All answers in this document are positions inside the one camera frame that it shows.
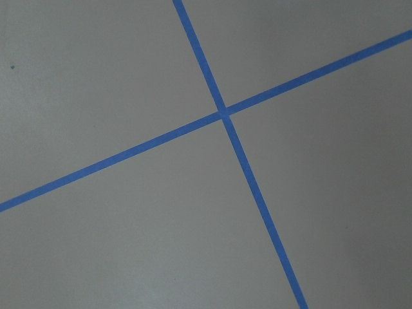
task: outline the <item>tape strip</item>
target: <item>tape strip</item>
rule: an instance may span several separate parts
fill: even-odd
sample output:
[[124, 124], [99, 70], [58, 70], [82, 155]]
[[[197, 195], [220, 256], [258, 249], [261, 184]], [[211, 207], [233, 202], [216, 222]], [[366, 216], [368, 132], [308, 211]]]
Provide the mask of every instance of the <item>tape strip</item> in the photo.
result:
[[263, 195], [260, 191], [259, 185], [253, 174], [252, 168], [250, 167], [250, 164], [247, 160], [245, 151], [243, 150], [243, 147], [239, 140], [239, 136], [233, 126], [232, 120], [229, 117], [229, 113], [221, 97], [218, 85], [214, 80], [212, 71], [209, 67], [209, 64], [207, 63], [206, 56], [200, 46], [199, 40], [196, 36], [192, 23], [189, 19], [189, 16], [187, 15], [186, 9], [181, 0], [174, 0], [173, 3], [176, 8], [176, 11], [178, 12], [182, 25], [186, 31], [187, 38], [189, 39], [196, 59], [198, 60], [199, 66], [201, 68], [203, 76], [205, 77], [206, 83], [212, 94], [216, 107], [220, 112], [221, 119], [225, 126], [226, 132], [229, 136], [230, 142], [232, 143], [233, 149], [236, 153], [236, 156], [238, 157], [240, 166], [243, 170], [243, 174], [245, 175], [250, 190], [252, 191], [259, 212], [263, 218], [263, 221], [265, 222], [266, 228], [270, 235], [270, 239], [272, 240], [277, 255], [279, 256], [283, 270], [285, 271], [286, 277], [288, 278], [290, 287], [292, 288], [296, 301], [300, 308], [308, 308], [301, 287], [299, 286], [292, 265], [290, 264], [290, 261], [286, 254], [286, 250], [279, 237], [279, 233], [276, 230], [273, 219], [270, 216], [269, 210], [266, 206], [265, 200], [263, 199]]
[[76, 180], [79, 180], [83, 177], [91, 175], [95, 172], [101, 171], [102, 169], [105, 169], [116, 163], [124, 161], [128, 158], [131, 158], [132, 156], [136, 156], [140, 153], [143, 153], [144, 151], [150, 150], [166, 142], [174, 140], [175, 138], [181, 137], [182, 135], [193, 132], [219, 119], [220, 119], [219, 113], [210, 114], [206, 117], [203, 117], [194, 122], [191, 122], [190, 124], [186, 124], [182, 127], [174, 129], [156, 138], [148, 140], [147, 142], [144, 142], [143, 144], [134, 146], [128, 150], [122, 151], [121, 153], [115, 154], [114, 156], [110, 156], [109, 158], [106, 158], [95, 164], [89, 165], [83, 169], [79, 169], [78, 171], [75, 171], [62, 178], [46, 183], [45, 185], [42, 185], [41, 187], [28, 191], [22, 195], [16, 196], [15, 198], [12, 198], [11, 200], [0, 203], [0, 212], [3, 212], [12, 207], [18, 206], [26, 201], [32, 200], [40, 195], [43, 195], [43, 194], [46, 194], [47, 192], [58, 189], [71, 182], [75, 182]]
[[371, 57], [372, 55], [375, 55], [376, 53], [383, 52], [384, 50], [387, 50], [388, 48], [394, 47], [410, 39], [412, 39], [412, 30], [408, 30], [406, 32], [398, 34], [394, 37], [391, 37], [390, 39], [387, 39], [378, 44], [365, 48], [364, 50], [353, 53], [345, 58], [329, 63], [319, 69], [313, 70], [309, 73], [296, 77], [295, 79], [289, 80], [288, 82], [285, 82], [281, 85], [268, 89], [262, 93], [254, 95], [253, 97], [247, 98], [246, 100], [243, 100], [239, 103], [233, 104], [229, 106], [227, 109], [230, 115], [237, 113], [238, 111], [243, 111], [244, 109], [247, 109], [250, 106], [259, 104], [265, 100], [276, 97], [282, 93], [285, 93], [296, 87], [307, 84], [308, 82], [311, 82], [315, 79], [323, 77], [334, 71], [342, 69], [355, 62]]

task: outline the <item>gray floor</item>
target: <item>gray floor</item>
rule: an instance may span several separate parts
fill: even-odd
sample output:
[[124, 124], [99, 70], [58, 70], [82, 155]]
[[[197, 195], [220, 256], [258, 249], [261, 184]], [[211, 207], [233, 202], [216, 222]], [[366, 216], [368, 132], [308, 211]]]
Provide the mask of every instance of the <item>gray floor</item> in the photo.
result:
[[[185, 2], [226, 104], [411, 1]], [[411, 308], [412, 42], [232, 116], [310, 308]], [[216, 111], [172, 1], [0, 0], [0, 203]], [[0, 308], [297, 308], [221, 122], [0, 213]]]

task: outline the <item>floor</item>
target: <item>floor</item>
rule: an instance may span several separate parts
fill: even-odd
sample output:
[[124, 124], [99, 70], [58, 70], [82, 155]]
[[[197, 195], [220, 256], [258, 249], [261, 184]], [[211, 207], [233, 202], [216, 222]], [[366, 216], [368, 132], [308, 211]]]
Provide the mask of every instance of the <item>floor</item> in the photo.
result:
[[411, 13], [0, 0], [0, 308], [411, 308]]

